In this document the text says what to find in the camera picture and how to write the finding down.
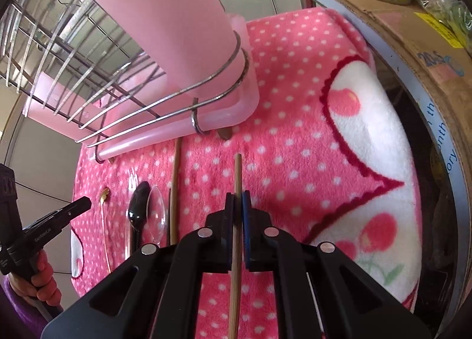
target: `yellow label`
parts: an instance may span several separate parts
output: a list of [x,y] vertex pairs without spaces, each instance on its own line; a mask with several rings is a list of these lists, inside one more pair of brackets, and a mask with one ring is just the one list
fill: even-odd
[[457,37],[453,32],[451,32],[447,27],[441,24],[437,19],[431,16],[428,13],[418,13],[415,14],[426,21],[435,31],[437,31],[441,36],[451,45],[453,48],[456,49],[463,49],[464,47],[461,45]]

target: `hand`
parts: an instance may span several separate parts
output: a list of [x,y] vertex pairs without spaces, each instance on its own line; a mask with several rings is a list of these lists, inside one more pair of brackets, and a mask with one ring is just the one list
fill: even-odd
[[53,278],[54,270],[48,263],[48,257],[44,250],[39,252],[36,266],[38,267],[39,273],[31,278],[31,283],[13,273],[8,274],[11,288],[28,303],[30,303],[29,297],[36,297],[41,302],[46,302],[50,306],[58,306],[62,294]]

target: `metal ring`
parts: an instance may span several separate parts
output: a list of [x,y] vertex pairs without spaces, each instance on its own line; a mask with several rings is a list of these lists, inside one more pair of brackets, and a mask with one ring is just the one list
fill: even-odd
[[[194,102],[192,103],[192,105],[196,105],[197,103],[198,103],[198,98],[194,98]],[[198,111],[197,107],[192,110],[192,126],[194,127],[197,134],[201,134],[203,136],[207,135],[209,133],[209,130],[203,131],[202,129],[200,129],[200,126],[198,125],[197,111]]]
[[240,48],[240,45],[241,45],[241,38],[239,37],[239,34],[237,34],[236,32],[235,32],[235,35],[236,35],[236,39],[237,39],[237,47],[236,47],[236,49],[235,49],[233,55],[230,57],[230,59],[229,59],[229,60],[225,63],[225,65],[223,65],[216,73],[214,73],[214,74],[211,75],[210,77],[204,79],[203,81],[200,81],[199,83],[197,83],[197,84],[195,84],[195,85],[189,86],[188,88],[185,88],[185,89],[181,89],[180,91],[178,91],[178,92],[176,92],[176,93],[173,93],[173,94],[171,94],[171,95],[169,95],[169,96],[167,96],[167,97],[164,97],[164,98],[162,98],[162,99],[160,99],[160,100],[158,100],[158,101],[156,101],[156,102],[154,102],[154,103],[151,103],[150,105],[146,106],[146,107],[143,108],[143,109],[137,110],[137,111],[135,111],[135,112],[133,112],[133,113],[131,113],[131,114],[129,114],[129,115],[127,115],[127,116],[125,116],[125,117],[119,119],[119,120],[116,120],[116,121],[110,123],[109,125],[107,125],[106,127],[103,127],[103,128],[101,128],[101,129],[99,129],[97,132],[95,132],[95,133],[93,133],[93,134],[91,134],[91,135],[89,135],[89,136],[86,136],[86,137],[84,137],[84,138],[82,138],[82,139],[80,139],[80,140],[77,140],[76,142],[77,142],[77,143],[81,143],[81,142],[83,142],[83,141],[85,141],[85,140],[87,140],[87,139],[90,139],[90,138],[96,136],[99,132],[103,132],[103,131],[109,129],[110,127],[116,125],[117,123],[119,123],[119,122],[121,122],[121,121],[124,121],[124,120],[126,120],[126,119],[128,119],[128,118],[130,118],[130,117],[132,117],[132,116],[134,116],[134,115],[136,115],[136,114],[141,113],[142,111],[146,110],[147,108],[151,108],[151,107],[157,106],[158,104],[160,104],[160,103],[162,103],[162,102],[165,102],[165,101],[167,101],[167,100],[169,100],[169,99],[171,99],[171,98],[173,98],[173,97],[179,96],[179,95],[181,95],[181,94],[183,94],[183,93],[185,93],[185,92],[188,92],[188,91],[190,91],[190,90],[192,90],[192,89],[198,88],[199,86],[205,84],[206,82],[210,81],[211,79],[213,79],[213,78],[219,76],[219,74],[220,74],[221,72],[223,72],[223,70],[225,70],[226,67],[228,67],[228,65],[236,58],[236,56],[237,56],[239,50],[241,49],[241,51],[242,51],[242,53],[243,53],[243,55],[244,55],[244,58],[245,58],[245,64],[244,64],[244,68],[242,69],[242,73],[241,73],[241,75],[239,76],[238,80],[237,80],[230,88],[228,88],[227,90],[225,90],[225,91],[222,92],[221,94],[219,94],[219,95],[217,95],[217,96],[215,96],[215,97],[213,97],[213,98],[204,100],[203,102],[200,102],[200,103],[198,103],[197,105],[188,106],[188,107],[186,107],[186,108],[183,108],[183,109],[174,111],[173,113],[170,113],[170,114],[166,114],[166,115],[164,115],[164,116],[161,116],[160,118],[147,121],[147,122],[145,122],[145,123],[142,123],[142,124],[140,124],[140,125],[138,125],[138,126],[134,126],[134,127],[129,128],[129,129],[127,129],[127,130],[123,130],[123,131],[121,131],[121,132],[119,132],[119,133],[116,133],[116,134],[114,134],[114,135],[112,135],[112,136],[110,136],[110,137],[107,137],[107,138],[105,138],[105,139],[102,139],[102,140],[100,140],[100,141],[98,141],[98,142],[89,144],[89,145],[87,145],[87,147],[88,147],[88,148],[95,147],[95,146],[97,146],[98,144],[102,144],[102,143],[108,142],[108,141],[110,141],[110,140],[112,140],[112,139],[115,139],[115,138],[117,138],[117,137],[123,136],[123,135],[128,134],[128,133],[130,133],[130,132],[132,132],[132,131],[138,130],[138,129],[142,128],[142,127],[145,127],[145,126],[148,126],[148,125],[152,125],[152,124],[155,123],[155,122],[159,122],[159,121],[165,120],[165,119],[167,119],[167,118],[173,117],[173,116],[175,116],[175,115],[185,113],[186,111],[192,111],[192,110],[195,109],[195,108],[199,108],[199,107],[201,107],[201,106],[205,106],[205,105],[207,105],[207,104],[210,104],[210,103],[212,103],[212,102],[214,102],[214,101],[217,101],[217,100],[219,100],[219,99],[221,99],[221,98],[227,96],[228,94],[230,94],[230,93],[231,93],[233,90],[235,90],[235,89],[242,83],[242,81],[245,79],[245,77],[246,77],[246,75],[247,75],[247,72],[249,71],[249,65],[250,65],[250,58],[249,58],[249,55],[248,55],[247,51],[244,50],[243,48]]

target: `fleece fabric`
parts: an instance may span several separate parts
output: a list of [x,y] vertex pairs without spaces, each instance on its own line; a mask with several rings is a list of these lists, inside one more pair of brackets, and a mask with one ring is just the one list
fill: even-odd
[[[369,49],[340,14],[323,8],[284,13],[247,24],[260,102],[233,127],[183,138],[179,173],[179,233],[204,226],[233,191],[234,156],[243,156],[243,188],[274,226],[305,243],[329,240],[393,296],[412,307],[421,270],[421,214],[412,155],[402,125],[367,62]],[[73,283],[83,295],[107,275],[99,197],[105,203],[105,242],[112,269],[124,258],[130,173],[156,185],[167,202],[174,141],[89,161],[82,150],[75,198],[93,208],[72,222]],[[150,218],[144,242],[155,236]],[[225,338],[230,276],[205,274],[197,338]],[[276,338],[270,273],[242,275],[240,338]]]

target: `wooden chopstick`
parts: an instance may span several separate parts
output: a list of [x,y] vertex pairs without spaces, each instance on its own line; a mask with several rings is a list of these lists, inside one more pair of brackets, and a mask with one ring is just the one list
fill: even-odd
[[230,324],[228,339],[237,339],[239,325],[239,305],[241,303],[241,266],[242,266],[242,221],[241,221],[241,194],[242,194],[242,157],[235,156],[235,213],[233,223],[233,261],[231,265],[230,288]]
[[180,151],[182,150],[182,137],[176,139],[176,148],[174,156],[174,168],[172,172],[171,185],[171,204],[169,206],[169,227],[171,230],[171,245],[176,245],[178,242],[177,229],[177,196],[178,196],[178,170],[180,167]]

